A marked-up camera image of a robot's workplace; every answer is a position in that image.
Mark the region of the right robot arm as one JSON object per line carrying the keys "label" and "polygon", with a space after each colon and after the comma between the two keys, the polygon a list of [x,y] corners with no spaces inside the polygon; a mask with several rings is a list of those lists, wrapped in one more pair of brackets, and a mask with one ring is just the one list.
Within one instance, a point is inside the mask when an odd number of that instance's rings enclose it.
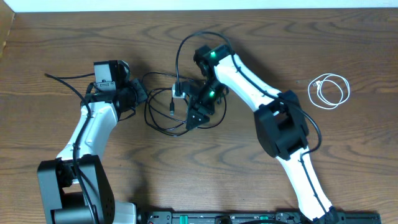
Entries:
{"label": "right robot arm", "polygon": [[300,212],[313,223],[338,223],[312,166],[306,124],[308,114],[292,91],[281,92],[256,76],[227,45],[196,49],[193,60],[206,77],[198,90],[186,87],[190,97],[186,129],[210,120],[214,103],[225,88],[235,92],[252,110],[259,144],[284,168],[295,191]]}

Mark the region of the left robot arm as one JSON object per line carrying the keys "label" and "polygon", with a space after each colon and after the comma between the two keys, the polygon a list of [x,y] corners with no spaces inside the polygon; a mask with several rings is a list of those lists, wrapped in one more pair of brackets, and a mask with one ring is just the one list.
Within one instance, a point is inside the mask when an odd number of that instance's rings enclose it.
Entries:
{"label": "left robot arm", "polygon": [[136,113],[147,99],[123,60],[93,64],[95,80],[80,93],[65,77],[53,77],[80,98],[80,119],[56,158],[37,169],[46,223],[137,223],[137,208],[115,199],[101,160],[121,114]]}

